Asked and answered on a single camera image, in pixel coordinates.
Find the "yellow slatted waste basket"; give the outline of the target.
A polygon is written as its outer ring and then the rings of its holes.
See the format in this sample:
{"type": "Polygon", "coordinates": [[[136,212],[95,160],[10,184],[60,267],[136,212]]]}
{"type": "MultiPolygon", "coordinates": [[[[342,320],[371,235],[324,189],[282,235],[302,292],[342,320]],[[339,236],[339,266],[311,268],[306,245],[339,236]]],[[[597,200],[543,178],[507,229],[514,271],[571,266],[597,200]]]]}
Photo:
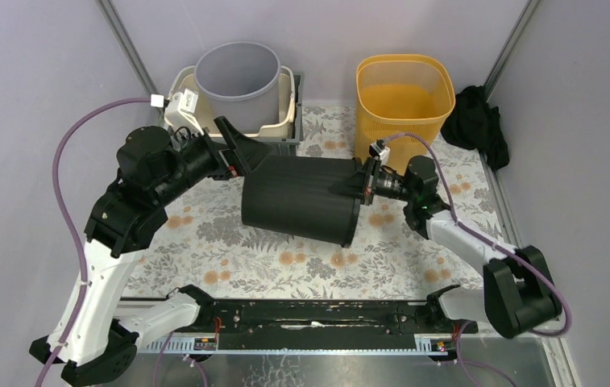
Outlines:
{"type": "Polygon", "coordinates": [[[370,56],[359,64],[355,80],[354,155],[361,160],[371,143],[401,132],[431,144],[455,106],[450,75],[430,56],[370,56]]]}

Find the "black ribbed waste bin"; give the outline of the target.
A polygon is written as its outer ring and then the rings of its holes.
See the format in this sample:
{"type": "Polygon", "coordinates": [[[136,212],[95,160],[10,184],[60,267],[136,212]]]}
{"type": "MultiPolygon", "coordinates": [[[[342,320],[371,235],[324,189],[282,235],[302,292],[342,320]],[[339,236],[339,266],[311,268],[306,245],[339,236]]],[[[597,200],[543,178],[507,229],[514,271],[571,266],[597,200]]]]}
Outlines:
{"type": "Polygon", "coordinates": [[[267,156],[243,179],[242,222],[347,248],[355,236],[360,200],[331,188],[360,167],[357,158],[267,156]]]}

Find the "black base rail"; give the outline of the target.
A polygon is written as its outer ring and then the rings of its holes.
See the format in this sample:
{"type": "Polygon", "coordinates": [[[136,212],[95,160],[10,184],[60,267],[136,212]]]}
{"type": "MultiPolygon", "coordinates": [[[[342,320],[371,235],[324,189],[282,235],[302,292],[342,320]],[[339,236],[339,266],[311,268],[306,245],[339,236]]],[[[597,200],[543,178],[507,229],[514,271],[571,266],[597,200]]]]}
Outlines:
{"type": "Polygon", "coordinates": [[[447,356],[463,327],[434,302],[217,299],[200,319],[143,353],[212,355],[447,356]]]}

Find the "aluminium frame post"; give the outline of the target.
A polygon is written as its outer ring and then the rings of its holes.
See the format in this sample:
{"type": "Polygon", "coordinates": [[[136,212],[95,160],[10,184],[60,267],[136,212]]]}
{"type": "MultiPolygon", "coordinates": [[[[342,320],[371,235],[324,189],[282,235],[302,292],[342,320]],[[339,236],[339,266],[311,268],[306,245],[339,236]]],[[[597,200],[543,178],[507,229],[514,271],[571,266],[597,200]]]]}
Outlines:
{"type": "Polygon", "coordinates": [[[525,6],[523,7],[517,21],[515,22],[512,30],[510,31],[508,38],[506,39],[502,49],[500,50],[500,53],[496,58],[496,61],[492,66],[492,69],[483,85],[485,97],[487,100],[492,96],[492,93],[495,90],[497,83],[501,79],[501,76],[503,75],[506,66],[508,65],[509,61],[513,56],[514,51],[517,48],[517,45],[521,41],[521,38],[528,29],[528,26],[530,25],[540,6],[544,2],[544,0],[528,0],[525,3],[525,6]]]}
{"type": "Polygon", "coordinates": [[[141,55],[138,53],[124,22],[119,16],[115,4],[111,0],[96,0],[95,3],[100,9],[104,20],[109,26],[114,38],[117,40],[123,55],[127,59],[139,84],[143,87],[143,90],[149,94],[157,94],[158,88],[147,71],[147,67],[144,64],[141,55]]]}

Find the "grey round plastic bin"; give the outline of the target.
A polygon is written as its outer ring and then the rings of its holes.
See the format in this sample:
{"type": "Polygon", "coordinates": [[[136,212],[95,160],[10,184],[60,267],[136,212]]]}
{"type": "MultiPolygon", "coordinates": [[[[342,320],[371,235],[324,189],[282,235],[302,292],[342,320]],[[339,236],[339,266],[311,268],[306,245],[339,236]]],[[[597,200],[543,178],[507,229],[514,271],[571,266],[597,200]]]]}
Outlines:
{"type": "Polygon", "coordinates": [[[281,63],[269,47],[248,41],[217,46],[197,62],[194,80],[214,114],[242,133],[278,123],[281,63]]]}

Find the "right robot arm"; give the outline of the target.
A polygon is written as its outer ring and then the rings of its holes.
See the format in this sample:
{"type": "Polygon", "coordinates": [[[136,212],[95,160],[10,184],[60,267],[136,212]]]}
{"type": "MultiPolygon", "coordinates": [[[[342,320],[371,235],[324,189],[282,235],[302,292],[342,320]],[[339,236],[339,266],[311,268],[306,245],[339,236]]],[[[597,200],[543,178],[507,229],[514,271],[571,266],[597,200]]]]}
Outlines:
{"type": "Polygon", "coordinates": [[[433,305],[426,308],[425,321],[433,331],[444,332],[457,320],[470,320],[489,323],[507,339],[538,334],[538,326],[566,311],[542,252],[534,246],[500,243],[467,224],[455,213],[452,198],[438,194],[441,180],[440,167],[425,156],[413,157],[403,174],[383,166],[378,158],[368,158],[330,190],[365,205],[376,196],[404,202],[410,230],[479,271],[481,289],[456,285],[430,295],[433,305]]]}

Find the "left aluminium frame post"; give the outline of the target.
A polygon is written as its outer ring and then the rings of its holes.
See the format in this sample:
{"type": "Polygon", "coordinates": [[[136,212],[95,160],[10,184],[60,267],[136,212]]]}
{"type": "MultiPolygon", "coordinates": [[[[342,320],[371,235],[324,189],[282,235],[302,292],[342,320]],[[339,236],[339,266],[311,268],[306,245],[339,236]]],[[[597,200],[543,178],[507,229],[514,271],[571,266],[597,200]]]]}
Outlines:
{"type": "Polygon", "coordinates": [[[158,88],[147,71],[147,67],[144,64],[141,55],[138,53],[124,22],[119,16],[115,4],[111,0],[96,0],[95,3],[100,9],[104,20],[109,26],[114,38],[117,40],[123,55],[127,59],[139,84],[143,87],[143,90],[149,94],[157,94],[158,88]]]}

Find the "grey plastic crate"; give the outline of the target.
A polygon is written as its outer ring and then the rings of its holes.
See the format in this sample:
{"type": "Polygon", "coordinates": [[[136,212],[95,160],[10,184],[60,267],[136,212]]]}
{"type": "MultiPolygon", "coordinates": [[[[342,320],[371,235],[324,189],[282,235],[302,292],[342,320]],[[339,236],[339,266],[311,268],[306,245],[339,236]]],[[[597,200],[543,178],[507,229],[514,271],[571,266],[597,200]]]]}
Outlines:
{"type": "MultiPolygon", "coordinates": [[[[189,66],[182,69],[176,76],[168,92],[168,96],[172,97],[174,93],[190,89],[198,93],[198,101],[195,110],[197,121],[208,130],[210,138],[220,144],[225,141],[221,133],[214,124],[214,112],[210,107],[209,100],[201,94],[194,78],[194,66],[189,66]]],[[[302,125],[302,104],[300,93],[302,91],[301,81],[304,79],[303,74],[296,74],[287,67],[282,65],[280,78],[278,81],[279,90],[279,122],[276,124],[263,126],[256,134],[247,134],[247,137],[257,139],[268,144],[272,152],[279,155],[295,156],[297,148],[304,139],[302,125]]]]}

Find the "black crumpled cloth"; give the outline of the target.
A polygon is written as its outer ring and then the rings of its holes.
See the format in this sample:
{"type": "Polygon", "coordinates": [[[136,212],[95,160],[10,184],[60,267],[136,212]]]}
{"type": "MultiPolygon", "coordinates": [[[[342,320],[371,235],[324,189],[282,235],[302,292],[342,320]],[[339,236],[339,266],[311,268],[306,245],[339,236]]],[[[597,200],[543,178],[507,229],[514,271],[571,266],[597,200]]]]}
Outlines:
{"type": "Polygon", "coordinates": [[[483,153],[493,171],[510,162],[499,109],[488,104],[482,86],[470,85],[455,96],[454,109],[443,123],[441,134],[451,145],[483,153]]]}

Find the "floral patterned table mat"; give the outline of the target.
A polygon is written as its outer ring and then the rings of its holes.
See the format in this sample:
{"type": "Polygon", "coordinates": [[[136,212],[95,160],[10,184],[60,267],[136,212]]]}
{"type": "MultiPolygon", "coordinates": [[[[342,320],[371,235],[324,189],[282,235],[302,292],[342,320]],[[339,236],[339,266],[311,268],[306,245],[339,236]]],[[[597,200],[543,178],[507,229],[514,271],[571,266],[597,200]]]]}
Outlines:
{"type": "MultiPolygon", "coordinates": [[[[353,107],[305,107],[302,117],[298,156],[353,156],[353,107]]],[[[479,153],[441,136],[431,148],[459,217],[504,241],[479,153]]],[[[139,260],[124,297],[164,298],[196,285],[215,298],[417,300],[448,285],[482,285],[469,264],[406,226],[402,202],[376,197],[360,207],[353,243],[341,248],[244,226],[242,187],[242,179],[206,180],[169,206],[169,220],[139,260]]]]}

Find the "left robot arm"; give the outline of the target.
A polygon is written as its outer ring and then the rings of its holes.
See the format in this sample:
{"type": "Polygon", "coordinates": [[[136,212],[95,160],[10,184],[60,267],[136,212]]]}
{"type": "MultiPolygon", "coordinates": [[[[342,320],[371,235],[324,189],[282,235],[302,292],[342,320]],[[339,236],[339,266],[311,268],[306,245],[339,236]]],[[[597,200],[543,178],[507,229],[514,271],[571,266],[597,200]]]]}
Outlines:
{"type": "Polygon", "coordinates": [[[167,205],[207,177],[252,173],[270,153],[226,118],[215,124],[222,143],[204,134],[175,145],[167,130],[149,126],[133,130],[117,151],[116,179],[95,202],[85,237],[77,240],[80,273],[68,306],[56,329],[30,346],[41,363],[61,364],[69,385],[114,381],[138,350],[164,335],[214,324],[211,296],[191,285],[132,316],[114,313],[138,260],[168,220],[167,205]]]}

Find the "right aluminium frame post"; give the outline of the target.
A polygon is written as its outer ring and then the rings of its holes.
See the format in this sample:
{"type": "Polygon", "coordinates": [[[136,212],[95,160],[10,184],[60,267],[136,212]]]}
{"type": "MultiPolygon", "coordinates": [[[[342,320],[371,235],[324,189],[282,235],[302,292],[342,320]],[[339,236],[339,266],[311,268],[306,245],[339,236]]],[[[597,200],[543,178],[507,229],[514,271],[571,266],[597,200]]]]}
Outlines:
{"type": "Polygon", "coordinates": [[[528,26],[530,25],[540,6],[544,2],[544,0],[528,0],[525,3],[525,6],[523,7],[517,21],[515,22],[512,30],[510,31],[508,38],[506,39],[502,49],[500,50],[500,53],[496,58],[496,61],[492,66],[492,69],[483,85],[485,97],[487,100],[492,96],[492,93],[495,90],[497,83],[501,79],[501,76],[503,75],[506,66],[508,65],[509,61],[513,56],[514,51],[517,48],[517,45],[521,41],[521,38],[528,29],[528,26]]]}

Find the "cream perforated plastic basket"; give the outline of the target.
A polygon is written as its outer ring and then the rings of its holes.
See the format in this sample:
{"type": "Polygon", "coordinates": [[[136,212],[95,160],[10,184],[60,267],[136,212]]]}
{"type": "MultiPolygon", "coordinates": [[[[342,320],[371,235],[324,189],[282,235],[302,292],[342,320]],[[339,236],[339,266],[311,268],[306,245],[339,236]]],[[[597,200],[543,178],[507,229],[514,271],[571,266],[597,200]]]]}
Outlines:
{"type": "MultiPolygon", "coordinates": [[[[182,69],[177,74],[176,79],[168,92],[168,96],[171,97],[175,92],[182,91],[183,89],[197,91],[199,94],[197,108],[195,111],[197,121],[204,128],[206,128],[206,131],[209,133],[211,138],[222,139],[222,135],[214,123],[214,118],[216,118],[216,115],[210,106],[210,100],[200,91],[200,88],[197,86],[194,73],[194,65],[182,69]]],[[[274,139],[279,141],[293,136],[297,104],[297,88],[293,71],[285,65],[281,66],[280,77],[279,81],[277,82],[277,89],[279,91],[279,121],[273,124],[263,125],[257,133],[247,134],[247,137],[256,139],[274,139]]]]}

